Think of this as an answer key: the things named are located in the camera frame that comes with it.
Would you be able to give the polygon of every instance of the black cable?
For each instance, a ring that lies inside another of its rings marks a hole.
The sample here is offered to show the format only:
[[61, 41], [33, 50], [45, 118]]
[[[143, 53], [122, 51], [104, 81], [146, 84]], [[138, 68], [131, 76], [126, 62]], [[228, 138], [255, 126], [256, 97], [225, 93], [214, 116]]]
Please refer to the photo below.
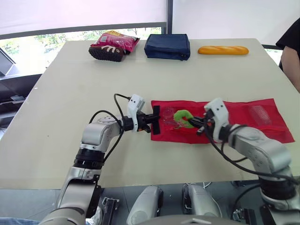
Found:
[[224, 154], [221, 149], [219, 149], [219, 147], [214, 143], [214, 140], [212, 139], [211, 135], [209, 134], [209, 131], [207, 129], [207, 124], [204, 124], [204, 132], [207, 136], [207, 138], [209, 139], [210, 143], [212, 144], [212, 146], [218, 151], [218, 153], [220, 153], [223, 158], [230, 162], [232, 165], [236, 166], [237, 168], [246, 171], [248, 173], [252, 173], [258, 176], [265, 176], [265, 177], [275, 177], [275, 178], [282, 178], [282, 179], [286, 179], [289, 180], [290, 182], [299, 185], [299, 182], [297, 180], [295, 180], [293, 177], [289, 177], [289, 176], [285, 176], [285, 175], [280, 175], [280, 174], [271, 174], [271, 173], [264, 173], [264, 172], [257, 172], [257, 171], [253, 171], [253, 170], [249, 170], [239, 164], [237, 164], [236, 162], [234, 162], [233, 160], [231, 160], [226, 154]]
[[124, 133], [124, 129], [122, 128], [120, 135], [117, 139], [117, 141], [115, 142], [115, 144], [112, 146], [112, 148], [110, 149], [110, 151], [107, 153], [107, 155], [104, 157], [103, 159], [103, 163], [105, 163], [105, 161], [108, 159], [108, 157], [110, 156], [110, 154], [113, 152], [113, 150], [115, 149], [115, 147], [117, 146], [117, 144], [119, 143], [119, 141], [121, 140], [121, 137], [123, 136]]
[[234, 204], [233, 204], [233, 207], [232, 207], [230, 219], [233, 219], [233, 213], [234, 213], [234, 211], [235, 211], [235, 208], [236, 208], [236, 206], [237, 206], [239, 200], [240, 200], [245, 194], [247, 194], [249, 191], [251, 191], [251, 190], [253, 190], [253, 189], [255, 189], [255, 188], [258, 188], [258, 187], [260, 187], [259, 184], [254, 185], [254, 186], [248, 188], [247, 190], [245, 190], [242, 194], [239, 195], [239, 197], [237, 197], [237, 199], [235, 200], [235, 202], [234, 202]]
[[244, 158], [241, 158], [241, 159], [238, 159], [238, 160], [233, 160], [233, 162], [235, 162], [235, 163], [240, 163], [240, 162], [242, 162], [242, 161], [244, 161], [244, 160], [246, 160], [246, 159], [248, 159], [247, 157], [244, 157]]
[[120, 96], [122, 98], [126, 98], [128, 100], [130, 100], [130, 97], [126, 97], [124, 95], [121, 95], [121, 94], [114, 94], [113, 95], [113, 99], [114, 99], [114, 102], [116, 103], [117, 105], [117, 108], [119, 109], [119, 112], [121, 114], [121, 117], [122, 117], [122, 121], [123, 121], [123, 126], [120, 126], [121, 128], [121, 131], [120, 131], [120, 135], [117, 139], [117, 141], [115, 142], [115, 144], [112, 146], [112, 148], [110, 149], [110, 151], [107, 153], [107, 155], [104, 157], [103, 159], [103, 163], [105, 163], [105, 161], [108, 159], [108, 157], [110, 156], [110, 154], [113, 152], [113, 150], [115, 149], [115, 147], [117, 146], [117, 144], [119, 143], [119, 141], [121, 140], [121, 137], [123, 136], [124, 132], [125, 132], [125, 129], [124, 129], [124, 123], [125, 123], [125, 120], [124, 120], [124, 114], [123, 114], [123, 111], [117, 101], [117, 96]]
[[120, 120], [117, 117], [115, 117], [111, 112], [109, 112], [107, 110], [99, 110], [98, 112], [95, 112], [95, 114], [91, 117], [89, 123], [92, 123], [93, 120], [94, 120], [94, 118], [95, 118], [95, 116], [97, 116], [99, 113], [106, 113], [106, 114], [110, 115], [111, 117], [113, 117], [116, 120], [116, 122], [118, 123], [118, 125], [120, 126], [120, 128], [123, 127], [122, 123], [120, 122]]
[[[229, 135], [230, 135], [233, 131], [235, 131], [235, 130], [237, 130], [237, 129], [239, 129], [239, 128], [244, 128], [244, 127], [247, 127], [247, 125], [238, 125], [237, 127], [235, 127], [234, 129], [232, 129], [231, 131], [229, 131], [229, 132], [226, 134], [224, 140], [222, 141], [222, 145], [221, 145], [221, 151], [222, 151], [223, 153], [224, 153], [224, 145], [225, 145], [225, 143], [226, 143], [226, 140], [228, 140]], [[239, 163], [239, 162], [242, 162], [242, 161], [244, 161], [244, 160], [246, 160], [246, 159], [248, 159], [248, 158], [247, 158], [247, 157], [244, 157], [244, 158], [241, 158], [241, 159], [238, 159], [238, 160], [233, 160], [233, 162]]]

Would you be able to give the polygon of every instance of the black shirt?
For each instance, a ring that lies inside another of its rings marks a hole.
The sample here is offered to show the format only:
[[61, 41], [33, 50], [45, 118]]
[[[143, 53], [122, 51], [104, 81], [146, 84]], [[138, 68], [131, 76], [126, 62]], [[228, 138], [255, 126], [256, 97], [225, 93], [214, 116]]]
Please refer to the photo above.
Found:
[[282, 50], [288, 46], [297, 51], [300, 59], [300, 18], [292, 24], [276, 45]]

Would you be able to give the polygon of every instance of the blue pouch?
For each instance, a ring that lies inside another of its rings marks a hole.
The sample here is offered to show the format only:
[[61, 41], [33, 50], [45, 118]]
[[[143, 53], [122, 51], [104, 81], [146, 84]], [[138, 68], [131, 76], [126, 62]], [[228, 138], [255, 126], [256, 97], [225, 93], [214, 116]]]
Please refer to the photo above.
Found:
[[191, 52], [186, 34], [150, 34], [145, 53], [148, 58], [188, 60]]

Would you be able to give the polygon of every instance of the red bag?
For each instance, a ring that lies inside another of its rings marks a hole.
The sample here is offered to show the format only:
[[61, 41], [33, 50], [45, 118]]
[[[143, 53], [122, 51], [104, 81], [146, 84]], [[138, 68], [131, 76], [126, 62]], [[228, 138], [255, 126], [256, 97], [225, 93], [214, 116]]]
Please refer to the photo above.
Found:
[[[152, 107], [160, 106], [159, 127], [160, 134], [151, 133], [151, 140], [179, 143], [209, 143], [205, 134], [197, 135], [197, 128], [178, 127], [173, 115], [178, 110], [189, 110], [193, 116], [203, 117], [204, 106], [208, 102], [193, 101], [151, 101]], [[229, 112], [230, 124], [246, 124], [261, 130], [268, 138], [281, 143], [294, 142], [293, 136], [287, 128], [275, 105], [274, 99], [253, 102], [224, 102]]]

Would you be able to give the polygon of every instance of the window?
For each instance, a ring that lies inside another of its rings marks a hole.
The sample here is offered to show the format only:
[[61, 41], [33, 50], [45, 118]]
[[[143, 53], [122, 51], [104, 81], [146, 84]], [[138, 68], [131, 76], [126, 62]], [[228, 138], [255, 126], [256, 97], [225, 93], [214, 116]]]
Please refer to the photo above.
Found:
[[278, 49], [265, 49], [267, 54], [276, 62], [277, 65], [280, 63], [282, 50]]
[[[45, 70], [54, 60], [66, 41], [98, 40], [108, 30], [92, 30], [58, 34], [44, 34], [0, 40], [2, 48], [24, 70]], [[141, 40], [149, 34], [161, 34], [161, 27], [132, 28], [115, 30], [119, 33], [135, 36]]]

